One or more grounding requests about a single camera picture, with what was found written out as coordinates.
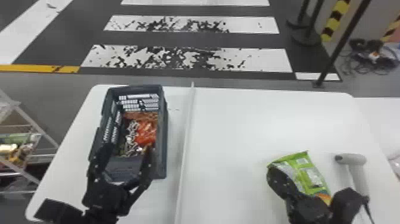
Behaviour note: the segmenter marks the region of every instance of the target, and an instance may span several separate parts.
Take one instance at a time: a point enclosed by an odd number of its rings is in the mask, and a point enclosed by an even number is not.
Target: black plastic basket
[[[118,140],[121,133],[121,120],[126,110],[118,102],[126,99],[129,95],[143,95],[140,99],[149,99],[158,97],[158,107],[148,108],[140,107],[141,111],[158,112],[157,133],[155,140],[155,179],[164,179],[167,177],[167,132],[168,132],[168,110],[167,102],[164,98],[164,91],[160,85],[144,86],[125,86],[120,88],[110,88],[107,91],[101,110],[101,122],[97,128],[92,149],[89,154],[89,160],[99,150],[103,144],[112,143],[114,150],[117,149]],[[111,157],[108,162],[105,175],[111,182],[124,182],[138,175],[143,156],[135,157]]]

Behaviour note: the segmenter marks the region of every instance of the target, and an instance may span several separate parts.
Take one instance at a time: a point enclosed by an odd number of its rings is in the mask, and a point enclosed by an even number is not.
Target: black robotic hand
[[[293,180],[275,166],[268,168],[267,182],[286,203],[291,224],[351,224],[368,199],[351,188],[335,193],[330,206],[319,197],[301,193]]]
[[[128,215],[131,206],[153,180],[154,152],[145,149],[139,175],[120,185],[107,182],[103,175],[111,153],[112,145],[105,144],[90,161],[87,190],[82,199],[82,204],[88,208],[85,213],[69,204],[46,199],[35,218],[56,224],[115,224],[119,216]]]

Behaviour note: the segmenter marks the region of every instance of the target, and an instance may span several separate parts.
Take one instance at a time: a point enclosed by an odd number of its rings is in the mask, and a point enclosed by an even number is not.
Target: white floor stripe
[[[307,73],[307,72],[296,72],[297,80],[317,80],[320,77],[321,73]],[[329,73],[326,78],[326,81],[340,81],[338,74]]]
[[[268,0],[123,0],[122,5],[237,5],[269,6]]]
[[[137,32],[273,33],[273,17],[114,15],[104,30]]]
[[[0,64],[13,63],[71,1],[39,0],[10,23],[0,32]]]
[[[82,67],[292,72],[284,49],[94,45]]]

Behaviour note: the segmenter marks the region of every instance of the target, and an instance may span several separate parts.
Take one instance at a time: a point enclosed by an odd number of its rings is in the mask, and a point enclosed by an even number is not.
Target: green snack bag
[[[276,166],[286,173],[296,184],[299,191],[311,196],[320,197],[327,205],[331,196],[324,177],[311,162],[307,152],[284,156],[268,165]]]

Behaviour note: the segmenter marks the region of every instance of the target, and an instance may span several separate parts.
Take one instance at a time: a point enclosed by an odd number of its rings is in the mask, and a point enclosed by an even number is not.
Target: cable
[[[397,57],[396,53],[384,46],[385,50],[389,51],[395,57],[397,63],[400,63],[399,58]],[[366,62],[360,62],[356,60],[356,57],[363,57],[360,54],[365,52],[360,51],[352,51],[347,50],[344,53],[341,53],[340,56],[344,58],[344,62],[339,66],[339,70],[345,75],[355,75],[354,73],[358,74],[367,74],[367,73],[374,73],[380,76],[388,75],[391,71],[390,68],[386,66],[379,66],[377,64],[372,64],[367,62],[368,58],[365,58]]]
[[[364,203],[364,207],[365,207],[365,211],[367,212],[368,217],[370,218],[371,223],[375,224],[374,220],[372,219],[371,210],[370,210],[370,206],[368,205],[368,203]]]

